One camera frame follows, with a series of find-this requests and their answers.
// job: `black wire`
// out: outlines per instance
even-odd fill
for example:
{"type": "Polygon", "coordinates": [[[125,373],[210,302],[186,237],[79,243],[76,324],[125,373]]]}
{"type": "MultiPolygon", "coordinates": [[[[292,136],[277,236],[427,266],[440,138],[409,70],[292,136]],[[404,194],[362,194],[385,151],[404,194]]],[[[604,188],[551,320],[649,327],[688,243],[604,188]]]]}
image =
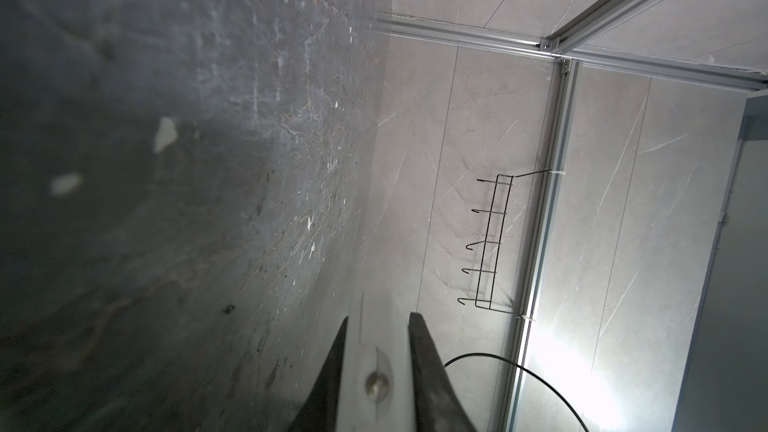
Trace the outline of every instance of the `black wire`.
{"type": "Polygon", "coordinates": [[[584,428],[584,432],[589,432],[589,429],[587,428],[587,426],[584,425],[584,421],[577,414],[576,409],[571,407],[571,404],[565,399],[565,397],[563,397],[562,394],[560,394],[560,392],[557,392],[557,390],[554,387],[552,387],[549,384],[549,382],[547,382],[546,380],[540,378],[539,376],[537,376],[536,374],[534,374],[530,370],[526,369],[522,365],[516,364],[515,362],[513,362],[513,361],[511,361],[509,359],[506,359],[506,358],[502,357],[501,355],[488,354],[486,352],[472,352],[470,354],[463,354],[463,355],[459,355],[458,357],[454,357],[453,359],[447,361],[446,365],[444,365],[443,367],[447,367],[450,364],[453,364],[454,362],[456,362],[456,360],[463,359],[465,357],[490,357],[490,358],[494,358],[494,359],[497,359],[497,360],[501,360],[502,362],[506,362],[507,364],[510,364],[510,365],[512,365],[512,366],[514,366],[514,367],[516,367],[516,368],[518,368],[520,370],[523,370],[524,372],[527,372],[528,374],[532,375],[534,378],[538,379],[539,382],[541,382],[542,384],[546,385],[551,391],[553,391],[555,395],[560,397],[560,400],[562,400],[565,403],[565,405],[567,405],[568,408],[571,409],[571,412],[573,412],[574,416],[576,417],[576,420],[578,420],[578,422],[581,424],[581,427],[584,428]]]}

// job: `black plastic part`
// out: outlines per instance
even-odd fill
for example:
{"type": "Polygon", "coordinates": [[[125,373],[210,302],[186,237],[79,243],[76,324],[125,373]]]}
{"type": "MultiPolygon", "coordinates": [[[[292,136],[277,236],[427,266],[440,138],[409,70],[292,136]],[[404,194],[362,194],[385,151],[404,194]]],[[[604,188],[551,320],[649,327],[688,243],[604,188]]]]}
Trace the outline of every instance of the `black plastic part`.
{"type": "Polygon", "coordinates": [[[424,317],[408,321],[418,432],[477,432],[451,387],[424,317]]]}
{"type": "Polygon", "coordinates": [[[299,414],[294,419],[288,432],[333,432],[336,429],[336,409],[339,406],[341,389],[341,370],[344,362],[344,341],[346,322],[341,322],[336,339],[331,345],[322,365],[320,375],[315,380],[310,396],[306,398],[299,414]]]}

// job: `wire hook rack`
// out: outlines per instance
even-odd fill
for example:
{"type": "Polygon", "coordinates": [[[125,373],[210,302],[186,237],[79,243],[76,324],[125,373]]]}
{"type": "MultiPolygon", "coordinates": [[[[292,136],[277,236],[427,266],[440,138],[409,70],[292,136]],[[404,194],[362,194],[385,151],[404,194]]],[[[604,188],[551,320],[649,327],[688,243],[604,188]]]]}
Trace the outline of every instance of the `wire hook rack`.
{"type": "Polygon", "coordinates": [[[473,302],[475,304],[475,307],[482,308],[488,311],[494,311],[494,312],[503,312],[505,314],[510,314],[515,316],[516,318],[523,318],[530,320],[529,317],[526,317],[523,314],[520,314],[518,312],[507,310],[504,308],[499,308],[497,304],[493,303],[493,292],[494,292],[494,286],[496,285],[496,273],[498,272],[498,256],[501,252],[501,246],[502,246],[502,234],[504,233],[504,220],[507,216],[507,209],[509,207],[509,196],[512,193],[512,183],[516,178],[520,177],[526,177],[526,176],[532,176],[534,174],[541,174],[543,172],[551,172],[550,169],[546,168],[544,170],[537,170],[536,172],[529,172],[527,174],[521,174],[519,176],[508,176],[506,174],[497,174],[495,180],[488,180],[486,178],[478,178],[478,182],[487,182],[493,184],[493,195],[491,196],[491,205],[488,207],[488,210],[482,209],[482,208],[473,208],[472,211],[477,214],[488,214],[488,221],[485,224],[485,238],[483,240],[473,242],[472,244],[467,244],[466,249],[467,250],[475,250],[473,247],[476,245],[482,244],[482,252],[480,254],[480,265],[479,268],[463,268],[462,272],[465,274],[471,274],[473,272],[476,272],[478,274],[478,280],[477,280],[477,287],[475,289],[475,297],[460,297],[458,298],[458,302],[461,305],[466,305],[470,302],[473,302]],[[496,195],[499,194],[499,187],[507,187],[507,196],[504,199],[504,209],[503,210],[494,210],[494,204],[496,202],[496,195]],[[488,237],[491,236],[491,221],[494,215],[500,215],[502,216],[499,226],[499,232],[498,232],[498,240],[488,240],[488,237]],[[497,245],[496,248],[496,258],[493,261],[493,267],[484,269],[483,265],[485,264],[485,257],[486,254],[490,254],[488,252],[488,244],[497,245]],[[491,287],[490,292],[488,293],[488,299],[480,298],[480,285],[482,283],[483,274],[490,274],[490,281],[491,281],[491,287]]]}

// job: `metal bracket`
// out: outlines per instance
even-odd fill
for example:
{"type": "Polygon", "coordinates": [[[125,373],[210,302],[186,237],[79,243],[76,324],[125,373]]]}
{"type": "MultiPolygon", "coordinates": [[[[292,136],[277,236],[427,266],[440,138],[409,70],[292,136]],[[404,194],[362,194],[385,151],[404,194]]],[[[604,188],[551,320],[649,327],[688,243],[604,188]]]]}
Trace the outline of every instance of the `metal bracket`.
{"type": "Polygon", "coordinates": [[[564,76],[568,72],[571,72],[571,62],[573,62],[570,59],[560,59],[560,75],[564,76]]]}
{"type": "Polygon", "coordinates": [[[554,40],[542,39],[542,42],[538,44],[539,51],[545,53],[552,53],[558,47],[560,47],[560,37],[554,40]]]}

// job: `white paint spot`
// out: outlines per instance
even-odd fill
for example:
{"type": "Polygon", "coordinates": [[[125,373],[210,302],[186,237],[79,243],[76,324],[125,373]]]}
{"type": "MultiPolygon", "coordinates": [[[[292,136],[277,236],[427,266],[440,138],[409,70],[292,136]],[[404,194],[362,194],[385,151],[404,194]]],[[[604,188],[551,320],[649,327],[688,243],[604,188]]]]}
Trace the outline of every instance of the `white paint spot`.
{"type": "Polygon", "coordinates": [[[176,142],[178,138],[174,121],[169,117],[163,117],[160,119],[158,133],[154,135],[154,153],[159,154],[170,144],[176,142]]]}
{"type": "Polygon", "coordinates": [[[77,172],[62,174],[51,179],[51,195],[53,197],[64,197],[74,192],[77,187],[83,183],[83,177],[77,172]]]}

